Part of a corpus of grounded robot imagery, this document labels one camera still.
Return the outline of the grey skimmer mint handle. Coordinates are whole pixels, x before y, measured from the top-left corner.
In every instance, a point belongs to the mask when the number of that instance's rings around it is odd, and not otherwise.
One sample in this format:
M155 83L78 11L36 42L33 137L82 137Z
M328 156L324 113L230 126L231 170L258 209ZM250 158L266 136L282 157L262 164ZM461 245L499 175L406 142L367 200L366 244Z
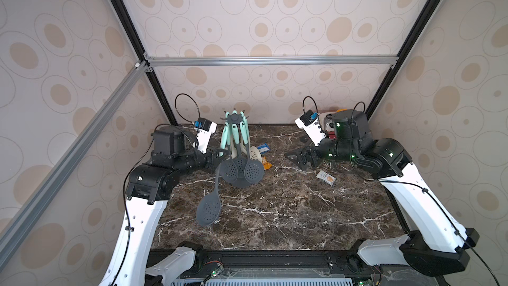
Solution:
M251 159L250 145L247 137L247 129L244 122L240 123L240 130L242 133L242 140L246 146L247 162L244 170L244 176L250 184L258 184L264 176L265 170L262 162Z

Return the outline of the grey utensil rack stand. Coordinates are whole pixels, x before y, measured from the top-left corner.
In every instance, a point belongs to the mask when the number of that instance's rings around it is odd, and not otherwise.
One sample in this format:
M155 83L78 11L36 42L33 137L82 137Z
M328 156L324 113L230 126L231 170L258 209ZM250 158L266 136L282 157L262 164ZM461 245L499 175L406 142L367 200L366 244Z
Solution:
M228 144L231 148L235 148L236 156L231 158L229 164L235 165L238 169L238 177L233 180L233 176L230 175L233 168L227 167L224 179L240 189L258 184L263 179L264 169L262 161L253 158L246 116L243 111L233 110L232 113L226 112L224 120L221 147Z

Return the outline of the cream skimmer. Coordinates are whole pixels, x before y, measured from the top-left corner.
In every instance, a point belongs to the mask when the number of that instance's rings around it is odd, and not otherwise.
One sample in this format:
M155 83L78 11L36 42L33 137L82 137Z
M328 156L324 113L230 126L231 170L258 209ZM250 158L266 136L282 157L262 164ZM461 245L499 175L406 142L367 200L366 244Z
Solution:
M226 123L228 124L228 140L226 141L226 143L227 143L228 148L231 151L231 159L234 159L237 156L237 150L236 150L235 144L234 144L232 124L230 123L229 116L230 116L230 113L226 111L225 112L225 119L226 119Z

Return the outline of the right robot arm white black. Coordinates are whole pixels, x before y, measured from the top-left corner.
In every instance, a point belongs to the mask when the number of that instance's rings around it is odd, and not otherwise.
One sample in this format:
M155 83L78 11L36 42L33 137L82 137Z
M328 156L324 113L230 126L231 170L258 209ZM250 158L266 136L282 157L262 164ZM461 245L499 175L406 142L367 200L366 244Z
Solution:
M310 141L285 157L305 170L324 160L349 162L382 184L402 211L400 219L413 229L397 238L358 240L348 261L352 266L410 266L419 273L438 277L466 269L468 249L476 246L479 234L466 228L446 210L421 177L418 167L400 142L373 139L366 114L356 109L331 116L335 137L322 130L318 114L307 111L295 120Z

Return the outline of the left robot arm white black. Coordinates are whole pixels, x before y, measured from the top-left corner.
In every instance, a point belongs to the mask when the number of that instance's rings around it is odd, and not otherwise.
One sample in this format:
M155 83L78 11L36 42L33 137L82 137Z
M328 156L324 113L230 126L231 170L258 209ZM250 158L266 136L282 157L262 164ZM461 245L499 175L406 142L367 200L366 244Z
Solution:
M208 147L205 131L197 135L170 124L159 124L152 133L150 159L136 162L124 180L125 208L120 230L102 285L172 285L187 271L199 272L205 266L201 245L182 242L153 266L148 257L157 224L182 176L198 170L220 173L231 154L224 135L218 148Z

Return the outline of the small white card box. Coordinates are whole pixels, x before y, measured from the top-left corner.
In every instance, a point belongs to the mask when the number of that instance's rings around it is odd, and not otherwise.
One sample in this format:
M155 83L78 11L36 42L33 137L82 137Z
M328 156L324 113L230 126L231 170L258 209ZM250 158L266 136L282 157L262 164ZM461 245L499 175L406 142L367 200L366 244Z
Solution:
M330 186L333 186L333 184L335 183L336 181L336 178L329 175L328 173L324 172L323 170L320 170L316 177L319 179L319 180L322 180L323 182L325 182L326 184L330 185Z

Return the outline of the red silver toaster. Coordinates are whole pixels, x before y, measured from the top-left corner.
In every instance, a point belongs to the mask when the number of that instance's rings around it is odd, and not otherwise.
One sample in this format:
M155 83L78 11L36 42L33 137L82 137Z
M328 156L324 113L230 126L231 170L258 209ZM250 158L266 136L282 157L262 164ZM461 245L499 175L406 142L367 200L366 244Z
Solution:
M338 109L325 114L322 127L326 132L342 132L351 117L350 109Z

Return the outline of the orange snack packet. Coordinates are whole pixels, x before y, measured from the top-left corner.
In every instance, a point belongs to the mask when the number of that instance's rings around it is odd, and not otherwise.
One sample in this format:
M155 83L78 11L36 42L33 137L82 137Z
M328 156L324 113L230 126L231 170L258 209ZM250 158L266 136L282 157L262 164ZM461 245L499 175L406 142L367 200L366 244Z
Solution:
M271 169L273 166L270 162L267 161L266 157L264 157L264 156L262 157L262 164L263 164L264 170Z

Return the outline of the blue snack packet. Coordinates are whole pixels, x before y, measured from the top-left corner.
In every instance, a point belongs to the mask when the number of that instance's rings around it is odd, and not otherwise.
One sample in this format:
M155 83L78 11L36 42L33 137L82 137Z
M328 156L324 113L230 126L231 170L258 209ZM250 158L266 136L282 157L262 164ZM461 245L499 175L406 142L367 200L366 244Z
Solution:
M257 147L258 151L261 153L261 154L265 154L267 152L270 152L271 151L271 148L269 147L269 145L267 143L264 143L264 144L261 144Z

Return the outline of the aluminium frame bar horizontal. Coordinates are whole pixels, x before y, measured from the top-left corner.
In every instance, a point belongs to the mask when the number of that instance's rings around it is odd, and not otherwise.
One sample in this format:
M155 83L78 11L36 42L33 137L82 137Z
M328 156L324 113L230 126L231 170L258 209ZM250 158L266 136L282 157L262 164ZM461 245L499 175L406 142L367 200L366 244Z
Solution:
M388 64L398 61L397 55L351 55L351 56L245 56L156 58L148 62L152 67L172 66L313 66L341 64Z

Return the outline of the aluminium frame bar left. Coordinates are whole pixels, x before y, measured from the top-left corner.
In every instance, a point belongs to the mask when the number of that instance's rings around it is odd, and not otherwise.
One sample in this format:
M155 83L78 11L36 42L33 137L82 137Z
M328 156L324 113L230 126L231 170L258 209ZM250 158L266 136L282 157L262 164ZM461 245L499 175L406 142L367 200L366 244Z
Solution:
M106 124L112 119L127 94L145 74L147 69L148 63L146 61L138 62L131 69L100 111L90 120L83 132L50 170L50 173L45 177L39 188L30 196L30 199L28 199L13 219L13 223L6 228L5 234L1 237L2 270L5 269L5 266L10 262L24 239L42 217L49 204L59 190L61 190L68 177L70 177L70 174L91 148L91 145L96 141Z

